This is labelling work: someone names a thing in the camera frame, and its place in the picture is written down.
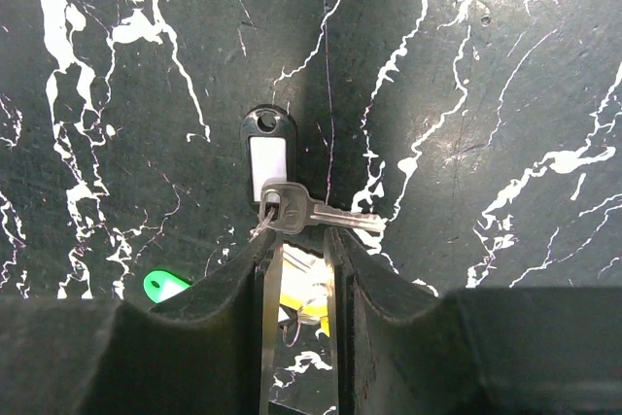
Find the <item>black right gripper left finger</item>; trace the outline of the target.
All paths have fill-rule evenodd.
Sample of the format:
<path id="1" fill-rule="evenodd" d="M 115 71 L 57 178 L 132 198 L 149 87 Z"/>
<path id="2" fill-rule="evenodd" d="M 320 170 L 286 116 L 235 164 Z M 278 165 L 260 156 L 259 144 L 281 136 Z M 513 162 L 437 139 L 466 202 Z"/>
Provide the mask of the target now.
<path id="1" fill-rule="evenodd" d="M 118 299 L 1 300 L 5 414 L 264 414 L 282 239 L 149 310 Z"/>

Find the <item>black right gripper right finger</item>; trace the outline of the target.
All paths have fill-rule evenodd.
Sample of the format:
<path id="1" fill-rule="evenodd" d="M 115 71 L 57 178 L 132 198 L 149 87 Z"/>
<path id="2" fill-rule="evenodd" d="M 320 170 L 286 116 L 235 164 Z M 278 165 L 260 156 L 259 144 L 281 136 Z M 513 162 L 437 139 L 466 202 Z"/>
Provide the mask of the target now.
<path id="1" fill-rule="evenodd" d="M 617 414 L 617 288 L 459 289 L 435 297 L 346 229 L 324 240 L 342 414 Z"/>

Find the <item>black key tag with key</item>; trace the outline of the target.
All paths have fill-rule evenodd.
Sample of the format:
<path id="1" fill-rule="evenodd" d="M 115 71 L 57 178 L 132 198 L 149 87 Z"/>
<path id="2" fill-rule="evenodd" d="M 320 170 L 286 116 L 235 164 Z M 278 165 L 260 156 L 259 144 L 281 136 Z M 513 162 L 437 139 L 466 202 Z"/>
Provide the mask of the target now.
<path id="1" fill-rule="evenodd" d="M 331 207 L 294 180 L 297 127 L 283 108 L 262 104 L 251 109 L 240 124 L 240 139 L 249 169 L 250 201 L 258 209 L 260 227 L 288 235 L 316 225 L 385 230 L 379 215 Z"/>

